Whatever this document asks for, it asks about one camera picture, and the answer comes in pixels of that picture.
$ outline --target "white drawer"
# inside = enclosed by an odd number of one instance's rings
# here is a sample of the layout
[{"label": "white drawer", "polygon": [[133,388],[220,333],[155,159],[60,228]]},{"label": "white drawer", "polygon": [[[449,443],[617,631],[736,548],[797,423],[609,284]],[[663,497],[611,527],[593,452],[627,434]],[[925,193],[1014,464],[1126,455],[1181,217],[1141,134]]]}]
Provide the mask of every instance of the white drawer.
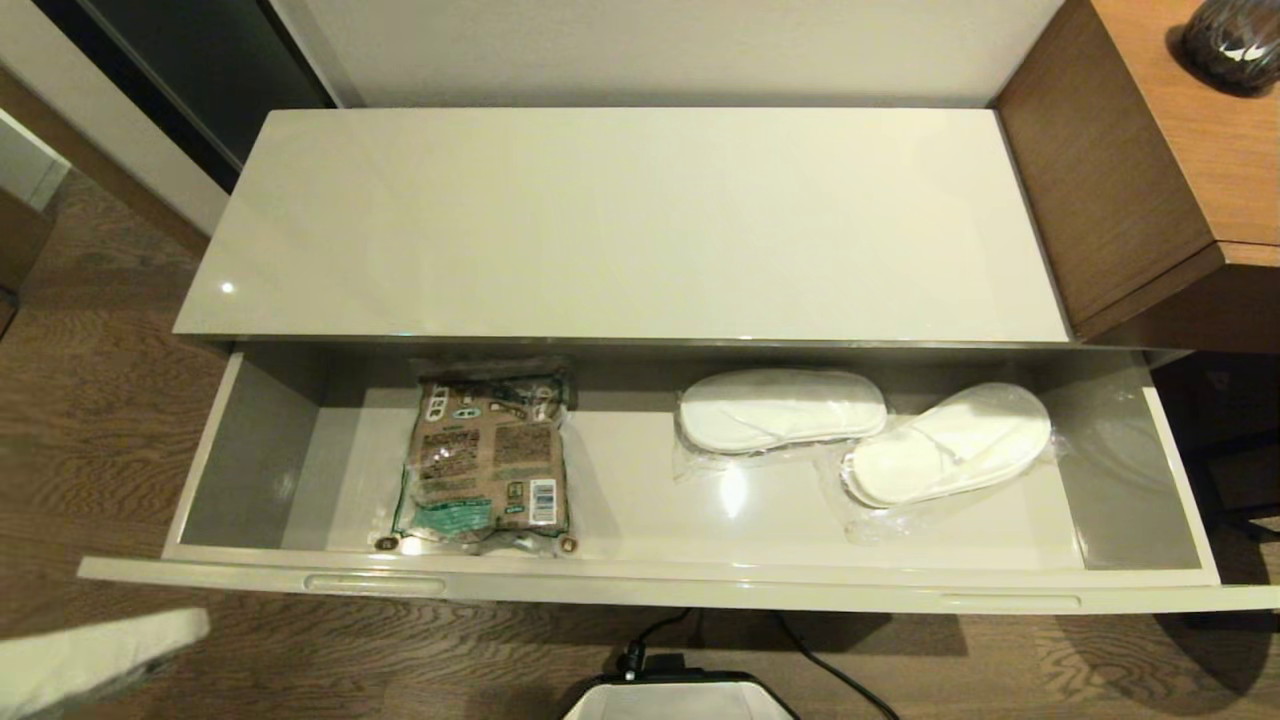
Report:
[{"label": "white drawer", "polygon": [[[255,342],[228,364],[163,559],[87,557],[79,574],[328,594],[881,612],[1280,607],[1277,587],[1220,583],[1135,354],[558,350],[579,364],[579,409],[566,430],[572,556],[439,555],[411,542],[375,551],[415,420],[411,350]],[[902,414],[977,382],[1019,382],[1044,401],[1064,452],[928,532],[876,547],[846,542],[809,464],[753,475],[732,501],[716,480],[673,482],[675,392],[713,372],[768,364],[851,368]]]}]

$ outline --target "power cord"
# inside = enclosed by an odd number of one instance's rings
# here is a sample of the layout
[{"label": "power cord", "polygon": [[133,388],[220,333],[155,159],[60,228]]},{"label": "power cord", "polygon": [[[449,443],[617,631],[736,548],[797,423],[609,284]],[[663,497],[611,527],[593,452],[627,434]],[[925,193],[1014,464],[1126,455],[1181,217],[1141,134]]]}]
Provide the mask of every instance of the power cord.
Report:
[{"label": "power cord", "polygon": [[628,642],[627,650],[625,650],[622,655],[618,656],[618,673],[622,673],[622,676],[626,678],[627,680],[635,680],[636,676],[639,676],[640,673],[644,671],[645,638],[652,635],[655,630],[682,621],[685,618],[689,618],[689,614],[692,611],[694,611],[692,607],[686,607],[685,611],[681,612],[680,615],[673,615],[664,620],[658,620],[653,625],[645,628],[645,632],[636,635],[636,639]]},{"label": "power cord", "polygon": [[[635,680],[644,671],[644,656],[645,656],[644,641],[649,635],[654,634],[662,628],[666,628],[667,625],[675,625],[677,623],[682,623],[685,618],[689,618],[689,614],[692,611],[694,611],[692,607],[686,607],[680,615],[672,615],[671,618],[658,620],[653,625],[645,628],[643,633],[636,635],[636,639],[627,643],[627,650],[618,656],[618,662],[617,662],[618,671],[622,673],[622,675],[627,680]],[[805,656],[806,660],[809,660],[818,667],[822,667],[823,670],[835,675],[836,679],[840,680],[841,683],[845,683],[850,688],[858,691],[858,694],[863,696],[864,698],[867,698],[868,702],[874,705],[877,710],[884,714],[884,717],[888,717],[890,720],[899,720],[897,712],[895,712],[893,708],[887,702],[877,697],[876,693],[863,687],[861,683],[850,678],[835,665],[814,655],[814,652],[809,650],[806,644],[804,644],[804,639],[801,639],[800,635],[797,635],[795,630],[791,629],[791,625],[787,625],[787,620],[786,618],[782,616],[781,612],[774,610],[773,619],[778,621],[778,626],[782,628],[782,633],[791,641],[792,644],[796,646],[796,650],[800,651],[800,655]]]},{"label": "power cord", "polygon": [[855,680],[855,679],[850,678],[849,675],[844,674],[835,665],[827,662],[826,660],[818,657],[817,655],[814,655],[814,652],[812,650],[809,650],[808,646],[804,644],[804,641],[800,639],[800,635],[797,635],[795,633],[795,630],[792,630],[791,626],[787,625],[787,621],[786,621],[785,618],[782,618],[781,612],[778,612],[777,610],[774,610],[773,611],[773,618],[778,621],[778,626],[782,628],[782,633],[786,634],[787,638],[791,639],[791,643],[796,646],[796,650],[800,651],[800,655],[805,656],[810,662],[813,662],[818,667],[822,667],[823,670],[826,670],[826,671],[831,673],[832,675],[835,675],[836,679],[838,679],[841,683],[845,683],[846,685],[849,685],[849,687],[854,688],[855,691],[858,691],[859,694],[861,694],[863,697],[865,697],[872,705],[874,705],[877,708],[879,708],[879,711],[884,714],[884,717],[888,717],[890,720],[899,720],[897,712],[895,712],[893,708],[890,707],[890,705],[887,702],[884,702],[883,700],[876,697],[876,693],[873,693],[869,689],[867,689],[865,687],[863,687],[863,684],[859,683],[858,680]]}]

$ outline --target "brown package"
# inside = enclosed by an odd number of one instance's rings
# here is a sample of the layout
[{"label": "brown package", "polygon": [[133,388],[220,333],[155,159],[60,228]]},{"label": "brown package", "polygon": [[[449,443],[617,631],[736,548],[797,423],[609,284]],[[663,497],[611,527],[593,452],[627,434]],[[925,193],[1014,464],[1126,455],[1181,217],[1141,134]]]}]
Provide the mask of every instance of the brown package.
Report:
[{"label": "brown package", "polygon": [[424,380],[406,462],[415,507],[397,529],[460,543],[494,530],[566,532],[563,406],[556,375]]}]

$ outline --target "drawer handle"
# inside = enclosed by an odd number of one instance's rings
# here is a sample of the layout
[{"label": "drawer handle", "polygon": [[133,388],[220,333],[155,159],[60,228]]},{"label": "drawer handle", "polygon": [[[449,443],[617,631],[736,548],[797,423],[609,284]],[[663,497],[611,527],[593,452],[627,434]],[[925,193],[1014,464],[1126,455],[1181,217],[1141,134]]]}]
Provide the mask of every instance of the drawer handle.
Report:
[{"label": "drawer handle", "polygon": [[438,597],[448,585],[439,578],[371,575],[307,575],[302,587],[311,592],[338,594],[383,594],[392,597]]},{"label": "drawer handle", "polygon": [[1079,610],[1080,598],[1074,594],[960,594],[942,596],[942,603],[956,609],[992,610]]}]

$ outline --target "slipper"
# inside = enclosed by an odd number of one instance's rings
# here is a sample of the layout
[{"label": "slipper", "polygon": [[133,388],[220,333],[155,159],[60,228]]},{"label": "slipper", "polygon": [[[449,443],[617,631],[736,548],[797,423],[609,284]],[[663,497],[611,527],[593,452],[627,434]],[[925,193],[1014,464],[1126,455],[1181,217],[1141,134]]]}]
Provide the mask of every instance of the slipper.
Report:
[{"label": "slipper", "polygon": [[712,452],[860,438],[887,421],[879,388],[841,370],[737,370],[699,380],[680,398],[681,430]]},{"label": "slipper", "polygon": [[1010,480],[1044,451],[1052,425],[1025,388],[983,383],[943,400],[845,455],[845,488],[864,505],[892,507]]}]

